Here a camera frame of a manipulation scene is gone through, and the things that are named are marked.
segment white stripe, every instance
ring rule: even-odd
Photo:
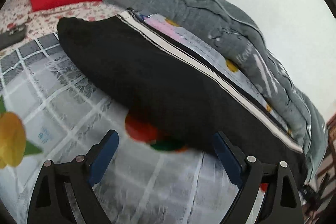
[[[56,37],[56,39],[59,41],[58,35],[56,32],[53,32],[54,36]]]
[[[7,87],[6,87],[6,83],[5,83],[5,78],[3,77],[4,76],[4,73],[2,71],[2,66],[1,66],[1,62],[0,62],[0,83],[2,85],[2,92],[3,92],[3,97],[4,98],[7,98],[7,104],[8,102],[10,101],[9,97],[8,97],[8,90],[7,90]]]
[[[259,59],[259,57],[256,54],[253,54],[254,59],[255,59],[255,63],[257,64],[257,67],[260,71],[261,74],[261,78],[264,80],[265,84],[266,84],[266,89],[267,89],[267,93],[268,93],[268,98],[272,98],[272,93],[271,93],[271,89],[269,88],[269,84],[267,81],[267,76],[266,73],[264,71],[264,67]]]
[[[196,198],[196,194],[197,194],[197,190],[198,190],[198,180],[200,178],[200,173],[201,173],[201,167],[202,167],[202,163],[204,160],[204,153],[202,153],[201,157],[199,158],[197,167],[196,167],[196,171],[194,174],[194,180],[193,180],[193,185],[191,187],[190,190],[190,197],[189,197],[189,201],[187,204],[187,207],[185,209],[181,224],[188,224],[189,222],[189,218],[191,216],[192,213],[192,209],[193,206],[195,204],[195,198]]]
[[[266,72],[268,73],[269,78],[270,78],[271,81],[272,81],[272,84],[273,84],[273,87],[274,87],[275,92],[278,93],[278,87],[277,87],[277,85],[274,83],[274,80],[273,80],[273,78],[275,79],[275,77],[274,77],[273,74],[271,74],[271,72],[269,71],[269,68],[268,68],[268,66],[266,65],[266,63],[265,63],[264,59],[262,58],[261,54],[260,54],[258,51],[257,51],[257,53],[258,53],[258,55],[259,55],[261,61],[263,62],[264,66],[265,66],[265,68],[266,68]]]
[[[32,75],[29,73],[29,70],[28,70],[28,68],[27,68],[27,66],[25,64],[25,61],[23,60],[22,55],[21,55],[21,53],[20,53],[20,51],[18,49],[16,49],[16,53],[17,53],[17,56],[19,57],[19,60],[21,62],[22,67],[24,68],[24,71],[25,71],[25,73],[26,73],[26,75],[28,77],[28,80],[30,81],[30,83],[32,84],[32,86],[34,87],[34,89],[36,91],[36,94],[42,100],[42,102],[46,102],[45,103],[45,108],[49,111],[49,113],[53,116],[53,118],[58,122],[58,124],[64,130],[64,132],[66,132],[67,136],[74,136],[73,133],[71,132],[71,130],[68,129],[68,127],[65,125],[65,123],[59,118],[59,116],[56,114],[56,112],[50,106],[50,102],[47,102],[46,98],[44,97],[44,95],[40,91],[39,87],[36,85],[36,83],[35,83]],[[80,145],[82,145],[83,147],[86,147],[86,145],[84,145],[80,140],[76,139],[76,141]]]
[[[12,67],[8,68],[7,70],[5,70],[5,71],[3,72],[3,74],[5,75],[7,72],[9,72],[9,71],[15,69],[19,64],[20,64],[20,61],[18,61],[14,66],[12,66]]]
[[[149,198],[150,198],[150,195],[152,193],[155,181],[158,178],[159,172],[160,172],[160,170],[163,166],[164,161],[165,161],[164,155],[162,155],[162,154],[159,155],[159,161],[156,164],[154,172],[153,172],[151,178],[149,179],[149,182],[147,183],[147,187],[146,187],[146,189],[143,193],[143,196],[142,196],[142,198],[139,202],[139,205],[138,205],[138,207],[137,207],[137,209],[136,209],[136,211],[135,211],[135,213],[134,213],[134,215],[133,215],[133,217],[130,221],[132,224],[136,224],[136,223],[139,222],[140,217],[142,216],[142,214],[143,214],[143,212],[146,208],[146,205],[149,201]]]
[[[169,44],[167,41],[156,35],[154,32],[148,30],[146,27],[138,23],[130,14],[125,11],[119,14],[122,18],[125,19],[130,25],[134,26],[144,35],[146,35],[152,41],[155,41],[160,47],[165,51],[174,55],[176,58],[180,59],[184,63],[194,67],[203,74],[215,80],[224,90],[227,91],[233,98],[237,100],[243,107],[245,107],[249,112],[251,112],[256,118],[258,118],[271,132],[274,136],[279,138],[288,148],[303,153],[303,148],[296,144],[292,139],[290,139],[283,131],[280,130],[265,114],[253,105],[249,100],[242,96],[237,90],[235,90],[229,83],[225,82],[221,77],[215,74],[208,67],[204,66],[202,63],[194,60],[183,52],[179,51],[177,48]]]
[[[55,67],[58,69],[58,71],[61,73],[61,75],[64,77],[64,79],[68,82],[68,85],[73,88],[77,94],[82,97],[84,99],[84,101],[86,101],[92,108],[96,109],[105,119],[107,119],[113,126],[116,126],[115,122],[111,119],[111,117],[109,117],[108,115],[106,115],[106,113],[103,113],[102,111],[100,111],[100,109],[98,109],[98,106],[95,105],[93,102],[91,102],[90,99],[86,98],[85,95],[83,95],[83,93],[80,92],[80,90],[75,86],[75,84],[73,84],[71,82],[71,80],[65,75],[62,73],[62,69],[58,66],[58,63],[55,62],[55,60],[53,60],[50,55],[45,51],[45,49],[43,49],[40,41],[38,39],[35,39],[37,45],[40,47],[41,51],[44,53],[44,55],[48,58],[48,60],[50,62],[53,62],[53,64],[55,65]],[[120,137],[120,140],[119,140],[119,147],[124,143],[124,141],[126,140],[126,138],[121,138],[121,136],[124,136],[124,135],[121,135],[121,133],[119,133],[119,137]]]
[[[76,83],[78,83],[79,81],[83,80],[84,78],[85,78],[84,75],[79,76],[77,79],[75,79],[73,81],[73,84],[75,85]],[[59,95],[60,93],[62,93],[63,91],[65,91],[65,90],[67,90],[69,88],[71,88],[71,86],[69,84],[67,84],[67,85],[59,88],[58,90],[54,91],[47,98],[42,99],[43,100],[42,103],[37,108],[35,108],[32,112],[30,112],[28,114],[28,116],[24,119],[24,124],[27,124],[32,118],[34,118],[38,114],[38,112],[40,112],[41,110],[43,110],[48,103],[50,103],[53,99],[56,98],[57,95]]]

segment green leaf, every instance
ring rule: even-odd
[[[26,141],[26,149],[25,149],[24,156],[36,155],[36,154],[40,154],[40,153],[42,153],[42,149],[41,148],[33,145],[29,141]]]
[[[3,96],[0,96],[0,114],[7,112],[5,107],[5,102],[3,101]]]
[[[156,141],[151,144],[151,147],[157,151],[175,151],[180,150],[185,146],[185,143],[173,138],[167,138],[165,140]]]

